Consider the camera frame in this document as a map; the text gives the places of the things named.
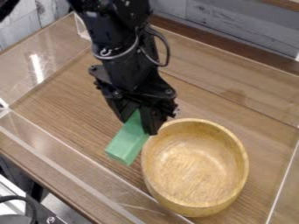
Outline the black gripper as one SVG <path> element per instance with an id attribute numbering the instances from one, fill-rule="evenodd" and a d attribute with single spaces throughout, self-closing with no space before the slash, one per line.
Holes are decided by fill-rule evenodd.
<path id="1" fill-rule="evenodd" d="M 97 89 L 117 119 L 124 123 L 139 109 L 144 132 L 153 136 L 169 117 L 175 117 L 176 92 L 159 74 L 155 43 L 131 49 L 100 48 L 92 53 L 101 65 L 88 69 Z"/>

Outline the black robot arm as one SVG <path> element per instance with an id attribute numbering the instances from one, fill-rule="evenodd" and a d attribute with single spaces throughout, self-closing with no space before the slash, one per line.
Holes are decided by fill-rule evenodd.
<path id="1" fill-rule="evenodd" d="M 149 24 L 149 0 L 67 0 L 91 38 L 100 63 L 88 69 L 117 119 L 139 114 L 140 126 L 153 136 L 175 116 L 176 92 L 159 74 L 168 59 L 159 57 L 164 35 Z"/>

